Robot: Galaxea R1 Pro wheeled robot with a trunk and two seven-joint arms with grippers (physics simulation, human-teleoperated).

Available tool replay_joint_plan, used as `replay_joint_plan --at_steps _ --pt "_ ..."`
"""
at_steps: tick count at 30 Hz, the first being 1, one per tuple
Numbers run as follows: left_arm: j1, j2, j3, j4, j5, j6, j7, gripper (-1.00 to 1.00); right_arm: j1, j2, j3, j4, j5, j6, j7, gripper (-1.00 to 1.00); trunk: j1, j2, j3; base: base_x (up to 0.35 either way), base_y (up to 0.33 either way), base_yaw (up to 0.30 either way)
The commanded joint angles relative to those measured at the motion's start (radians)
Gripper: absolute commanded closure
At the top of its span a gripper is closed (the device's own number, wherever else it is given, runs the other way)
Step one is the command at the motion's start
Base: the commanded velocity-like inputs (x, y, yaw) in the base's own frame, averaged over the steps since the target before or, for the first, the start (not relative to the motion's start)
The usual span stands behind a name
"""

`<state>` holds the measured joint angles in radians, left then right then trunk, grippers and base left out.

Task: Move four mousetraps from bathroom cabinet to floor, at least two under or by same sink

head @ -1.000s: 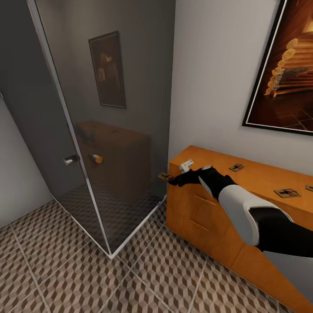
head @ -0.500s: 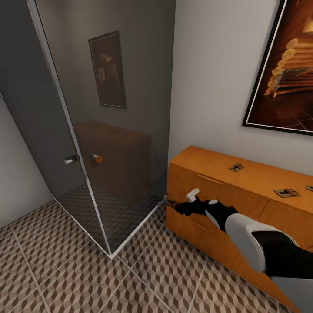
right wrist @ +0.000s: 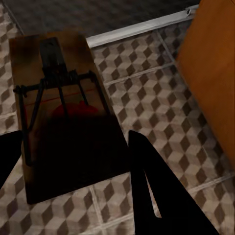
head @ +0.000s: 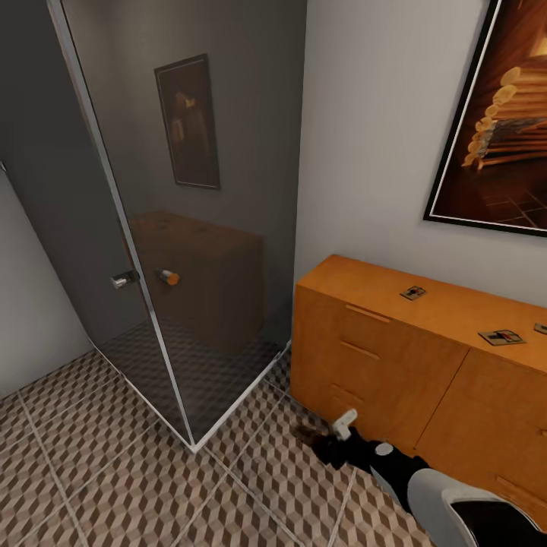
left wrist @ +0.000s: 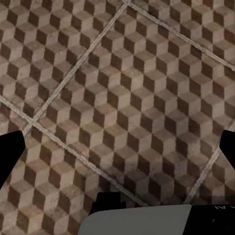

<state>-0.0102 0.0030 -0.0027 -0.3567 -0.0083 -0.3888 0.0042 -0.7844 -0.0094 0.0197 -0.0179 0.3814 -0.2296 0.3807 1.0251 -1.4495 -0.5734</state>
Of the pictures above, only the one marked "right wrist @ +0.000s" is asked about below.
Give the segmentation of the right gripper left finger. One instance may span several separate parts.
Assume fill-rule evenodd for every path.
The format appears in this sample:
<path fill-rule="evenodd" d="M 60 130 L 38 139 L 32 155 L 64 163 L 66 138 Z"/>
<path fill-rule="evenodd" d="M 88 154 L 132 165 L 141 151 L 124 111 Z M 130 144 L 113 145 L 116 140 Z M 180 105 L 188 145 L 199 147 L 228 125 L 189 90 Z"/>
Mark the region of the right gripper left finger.
<path fill-rule="evenodd" d="M 21 157 L 21 130 L 0 136 L 0 189 Z"/>

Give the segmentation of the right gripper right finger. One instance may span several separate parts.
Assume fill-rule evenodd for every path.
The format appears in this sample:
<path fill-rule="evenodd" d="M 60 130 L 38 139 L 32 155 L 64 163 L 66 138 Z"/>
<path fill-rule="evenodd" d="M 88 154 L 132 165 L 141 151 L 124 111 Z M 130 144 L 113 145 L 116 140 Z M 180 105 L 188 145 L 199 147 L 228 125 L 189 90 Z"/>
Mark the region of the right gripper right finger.
<path fill-rule="evenodd" d="M 220 235 L 146 136 L 129 131 L 128 148 L 136 235 Z"/>

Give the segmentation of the mousetrap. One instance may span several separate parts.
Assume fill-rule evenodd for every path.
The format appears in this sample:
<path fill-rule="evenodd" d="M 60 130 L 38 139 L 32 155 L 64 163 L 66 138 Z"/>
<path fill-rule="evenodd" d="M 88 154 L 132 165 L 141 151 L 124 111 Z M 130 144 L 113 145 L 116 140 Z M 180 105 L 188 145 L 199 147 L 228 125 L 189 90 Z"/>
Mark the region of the mousetrap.
<path fill-rule="evenodd" d="M 28 205 L 130 171 L 81 27 L 8 39 Z"/>

